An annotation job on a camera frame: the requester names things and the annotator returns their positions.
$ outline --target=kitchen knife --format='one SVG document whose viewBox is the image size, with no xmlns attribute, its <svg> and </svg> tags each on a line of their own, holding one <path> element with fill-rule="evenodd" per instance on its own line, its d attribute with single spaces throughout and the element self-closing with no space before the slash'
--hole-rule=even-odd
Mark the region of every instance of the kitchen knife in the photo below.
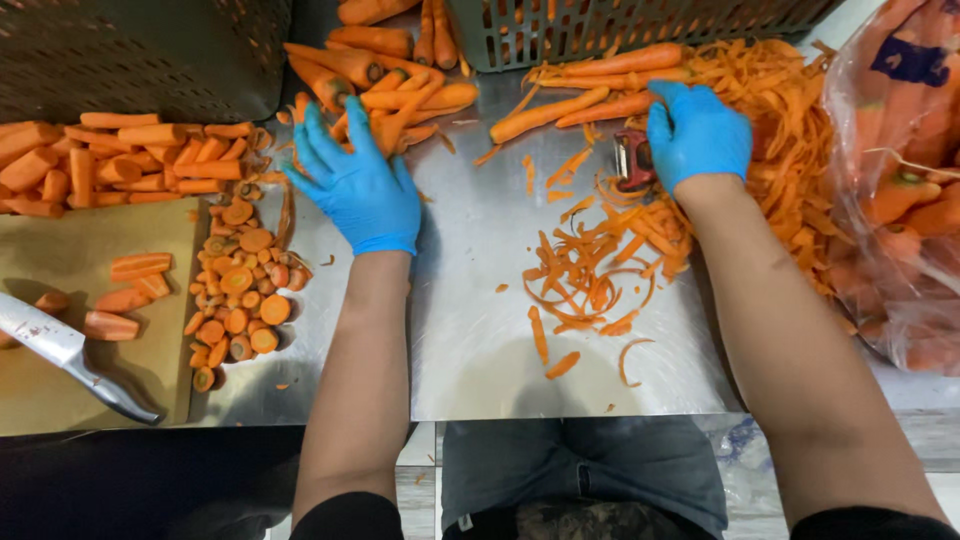
<svg viewBox="0 0 960 540">
<path fill-rule="evenodd" d="M 85 336 L 57 318 L 0 293 L 0 331 L 69 373 L 104 405 L 127 418 L 150 426 L 163 420 L 163 414 L 141 405 L 126 388 L 88 366 Z"/>
</svg>

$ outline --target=stainless steel table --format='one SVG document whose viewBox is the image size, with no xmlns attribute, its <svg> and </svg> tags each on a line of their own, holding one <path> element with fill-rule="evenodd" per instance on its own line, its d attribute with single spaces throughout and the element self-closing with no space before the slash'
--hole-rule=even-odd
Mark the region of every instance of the stainless steel table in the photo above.
<svg viewBox="0 0 960 540">
<path fill-rule="evenodd" d="M 329 28 L 339 24 L 335 6 L 298 3 L 291 39 L 321 45 Z M 415 16 L 397 19 L 392 24 L 416 24 Z M 570 351 L 580 351 L 582 357 L 557 380 L 543 376 L 526 317 L 531 300 L 520 278 L 522 270 L 538 262 L 527 248 L 537 245 L 539 230 L 553 231 L 560 214 L 592 192 L 593 174 L 599 167 L 612 171 L 612 147 L 609 142 L 598 143 L 568 187 L 575 191 L 574 198 L 549 205 L 543 181 L 584 146 L 579 129 L 534 130 L 507 144 L 482 168 L 474 168 L 471 161 L 490 149 L 488 128 L 521 99 L 521 76 L 522 70 L 478 76 L 476 105 L 439 120 L 457 148 L 455 156 L 436 138 L 407 154 L 417 186 L 435 201 L 424 207 L 409 301 L 412 419 L 742 410 L 705 314 L 706 272 L 696 264 L 694 270 L 655 291 L 634 321 L 634 331 L 627 335 L 600 337 L 570 331 L 556 336 L 550 333 L 556 320 L 544 313 L 551 358 Z M 299 89 L 302 85 L 288 73 L 283 103 L 292 103 Z M 531 105 L 567 93 L 543 90 Z M 476 122 L 453 124 L 456 120 Z M 610 121 L 601 128 L 609 135 L 620 126 L 621 122 Z M 279 143 L 289 140 L 289 127 L 272 121 L 268 128 Z M 520 165 L 527 154 L 537 168 L 533 197 L 525 194 Z M 265 223 L 276 221 L 280 199 L 279 190 L 273 189 L 260 205 Z M 296 216 L 291 249 L 314 265 L 316 278 L 303 291 L 289 293 L 299 309 L 284 331 L 295 339 L 282 351 L 227 365 L 224 388 L 194 396 L 191 423 L 195 426 L 303 424 L 307 420 L 343 300 L 351 255 L 330 221 L 299 194 Z M 588 226 L 601 218 L 599 209 L 577 215 Z M 336 262 L 320 267 L 330 255 Z M 654 257 L 652 252 L 639 255 Z M 510 288 L 495 293 L 501 283 Z M 616 284 L 624 288 L 624 297 L 612 313 L 614 318 L 637 307 L 647 290 L 646 281 L 636 277 L 620 278 Z M 640 286 L 640 294 L 634 293 L 635 285 Z M 627 374 L 642 385 L 627 388 L 617 375 L 617 359 L 624 344 L 636 337 L 656 343 L 632 349 Z M 866 351 L 864 355 L 894 409 L 960 406 L 960 380 L 903 373 Z M 278 384 L 289 387 L 279 390 Z"/>
</svg>

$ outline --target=gray plastic basket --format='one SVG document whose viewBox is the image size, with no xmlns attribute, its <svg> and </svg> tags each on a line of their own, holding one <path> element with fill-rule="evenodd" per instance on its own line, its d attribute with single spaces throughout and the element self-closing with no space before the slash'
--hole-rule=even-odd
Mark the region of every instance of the gray plastic basket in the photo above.
<svg viewBox="0 0 960 540">
<path fill-rule="evenodd" d="M 844 0 L 446 0 L 457 42 L 482 72 L 576 61 L 659 41 L 797 40 Z"/>
<path fill-rule="evenodd" d="M 81 112 L 237 122 L 276 110 L 293 0 L 7 0 L 0 122 Z"/>
</svg>

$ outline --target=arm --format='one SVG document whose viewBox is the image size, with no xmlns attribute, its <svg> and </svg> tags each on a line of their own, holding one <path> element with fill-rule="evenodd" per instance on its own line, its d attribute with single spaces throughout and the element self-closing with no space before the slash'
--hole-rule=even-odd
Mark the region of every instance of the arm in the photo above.
<svg viewBox="0 0 960 540">
<path fill-rule="evenodd" d="M 314 506 L 367 491 L 396 504 L 396 457 L 410 421 L 405 305 L 420 199 L 402 158 L 380 155 L 367 115 L 347 102 L 353 154 L 326 133 L 316 104 L 294 128 L 309 177 L 284 172 L 353 248 L 347 293 L 303 436 L 294 526 Z"/>
<path fill-rule="evenodd" d="M 743 188 L 749 123 L 704 87 L 651 88 L 674 122 L 671 129 L 663 105 L 651 110 L 654 162 L 697 231 L 724 345 L 769 441 L 787 524 L 852 505 L 945 522 L 870 369 Z"/>
</svg>

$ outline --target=bag of carrots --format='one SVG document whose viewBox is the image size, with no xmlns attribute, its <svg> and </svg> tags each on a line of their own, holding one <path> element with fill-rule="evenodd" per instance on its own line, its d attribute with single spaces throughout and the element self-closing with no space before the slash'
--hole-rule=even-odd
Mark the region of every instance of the bag of carrots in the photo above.
<svg viewBox="0 0 960 540">
<path fill-rule="evenodd" d="M 889 0 L 838 52 L 824 86 L 831 284 L 900 369 L 960 376 L 960 10 Z"/>
</svg>

